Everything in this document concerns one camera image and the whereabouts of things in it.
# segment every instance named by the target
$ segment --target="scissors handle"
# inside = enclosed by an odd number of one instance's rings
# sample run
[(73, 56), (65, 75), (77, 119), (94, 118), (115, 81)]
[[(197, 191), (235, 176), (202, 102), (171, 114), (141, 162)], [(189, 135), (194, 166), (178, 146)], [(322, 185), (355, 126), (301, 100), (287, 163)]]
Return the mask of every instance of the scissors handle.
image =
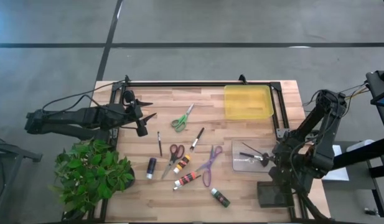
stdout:
[(222, 146), (217, 146), (217, 147), (215, 147), (215, 151), (214, 151), (212, 157), (216, 157), (220, 153), (222, 153)]
[(175, 120), (173, 120), (173, 121), (171, 122), (171, 126), (172, 126), (172, 127), (176, 127), (176, 126), (179, 125), (179, 123), (180, 123), (180, 119), (175, 119)]
[(206, 187), (209, 187), (211, 185), (211, 169), (207, 169), (203, 173), (203, 184)]
[(172, 144), (169, 148), (169, 151), (171, 152), (171, 160), (175, 161), (182, 158), (185, 153), (185, 147), (183, 145), (177, 146)]

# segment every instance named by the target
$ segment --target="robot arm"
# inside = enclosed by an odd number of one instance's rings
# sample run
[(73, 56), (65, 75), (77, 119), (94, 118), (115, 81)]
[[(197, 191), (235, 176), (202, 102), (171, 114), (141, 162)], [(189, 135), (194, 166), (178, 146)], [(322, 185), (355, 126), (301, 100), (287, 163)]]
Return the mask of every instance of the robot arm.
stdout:
[[(340, 119), (347, 104), (345, 95), (329, 90), (320, 90), (316, 98), (316, 107), (309, 113), (301, 125), (289, 133), (272, 150), (271, 160), (275, 163), (269, 171), (274, 183), (294, 189), (304, 201), (315, 218), (325, 218), (313, 206), (307, 197), (312, 187), (313, 178), (320, 179), (333, 166), (334, 142)], [(322, 120), (319, 134), (306, 141), (306, 136)], [(305, 154), (299, 154), (309, 141), (314, 141)]]

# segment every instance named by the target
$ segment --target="scissors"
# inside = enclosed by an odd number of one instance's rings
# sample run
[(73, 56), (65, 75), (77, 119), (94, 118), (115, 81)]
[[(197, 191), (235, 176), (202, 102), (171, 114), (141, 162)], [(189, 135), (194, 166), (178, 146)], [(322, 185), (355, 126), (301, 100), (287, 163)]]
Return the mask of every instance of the scissors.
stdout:
[(214, 150), (214, 146), (212, 146), (211, 148), (211, 153), (210, 153), (210, 159), (208, 160), (208, 162), (206, 162), (205, 164), (203, 164), (202, 166), (200, 166), (197, 170), (202, 170), (202, 169), (206, 169), (206, 171), (204, 171), (203, 173), (203, 184), (204, 186), (206, 187), (209, 187), (210, 184), (211, 184), (211, 165), (214, 163), (214, 160), (217, 158), (217, 156), (222, 152), (222, 147), (221, 146), (217, 146)]
[(169, 152), (171, 153), (171, 157), (169, 159), (169, 163), (168, 163), (164, 173), (161, 176), (161, 179), (163, 179), (168, 174), (169, 170), (171, 169), (172, 165), (174, 165), (175, 161), (177, 159), (182, 158), (182, 156), (185, 153), (185, 147), (183, 145), (177, 146), (175, 144), (172, 144), (169, 147)]
[(171, 126), (175, 128), (176, 132), (181, 132), (183, 129), (186, 128), (186, 120), (187, 116), (192, 111), (192, 108), (194, 106), (194, 103), (189, 107), (189, 109), (186, 111), (186, 114), (182, 115), (179, 119), (175, 119), (171, 122)]

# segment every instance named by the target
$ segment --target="yellow tray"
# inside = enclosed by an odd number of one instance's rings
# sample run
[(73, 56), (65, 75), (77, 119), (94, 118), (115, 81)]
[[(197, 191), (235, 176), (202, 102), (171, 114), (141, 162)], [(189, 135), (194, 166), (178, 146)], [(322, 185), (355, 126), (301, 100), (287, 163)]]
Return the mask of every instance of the yellow tray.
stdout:
[(226, 119), (266, 119), (273, 115), (271, 92), (266, 85), (225, 86)]

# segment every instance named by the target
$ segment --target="concrete floor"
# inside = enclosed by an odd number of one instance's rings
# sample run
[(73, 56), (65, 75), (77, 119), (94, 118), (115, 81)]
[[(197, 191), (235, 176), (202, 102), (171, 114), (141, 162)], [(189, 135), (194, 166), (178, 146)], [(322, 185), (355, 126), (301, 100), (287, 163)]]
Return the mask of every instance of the concrete floor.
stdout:
[[(116, 3), (0, 0), (0, 43), (105, 43)], [(384, 42), (384, 3), (125, 0), (113, 42)], [(39, 164), (24, 161), (3, 223), (60, 219), (62, 206), (47, 185), (54, 180), (55, 156), (76, 139), (27, 134), (25, 116), (48, 101), (92, 89), (102, 53), (103, 48), (0, 49), (0, 137), (44, 154)], [(235, 80), (244, 74), (249, 80), (297, 80), (308, 101), (316, 90), (358, 85), (375, 70), (384, 70), (384, 48), (112, 49), (103, 80), (126, 74), (134, 80)], [(370, 99), (366, 94), (353, 100), (337, 140), (384, 138)], [(362, 215), (360, 209), (373, 206), (368, 192), (326, 189), (326, 197), (337, 220), (384, 222)]]

